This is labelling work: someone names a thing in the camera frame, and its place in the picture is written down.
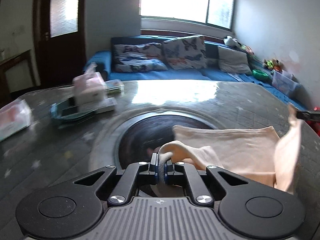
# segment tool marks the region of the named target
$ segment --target metal screw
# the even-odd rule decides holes
[[[212,197],[207,196],[207,195],[201,195],[201,196],[197,197],[196,200],[199,203],[209,203],[212,201]]]
[[[116,196],[110,197],[109,201],[115,204],[119,204],[125,201],[125,197],[116,195]]]

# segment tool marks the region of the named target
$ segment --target beige towel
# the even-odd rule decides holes
[[[257,130],[205,130],[176,125],[173,132],[177,141],[160,148],[159,167],[169,158],[174,163],[191,163],[199,170],[216,165],[292,194],[302,121],[296,118],[296,109],[288,107],[290,129],[281,139],[272,126]]]

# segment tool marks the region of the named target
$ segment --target window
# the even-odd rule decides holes
[[[231,28],[234,0],[141,0],[140,14],[147,18],[187,20]]]
[[[50,0],[51,37],[78,31],[79,0]]]

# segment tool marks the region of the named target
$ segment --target wooden door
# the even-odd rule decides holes
[[[33,21],[41,86],[70,84],[86,61],[84,0],[34,0]]]

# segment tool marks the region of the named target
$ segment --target green bowl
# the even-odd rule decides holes
[[[260,81],[267,81],[269,79],[269,76],[267,73],[264,73],[263,71],[260,71],[257,69],[252,70],[252,74],[256,79]]]

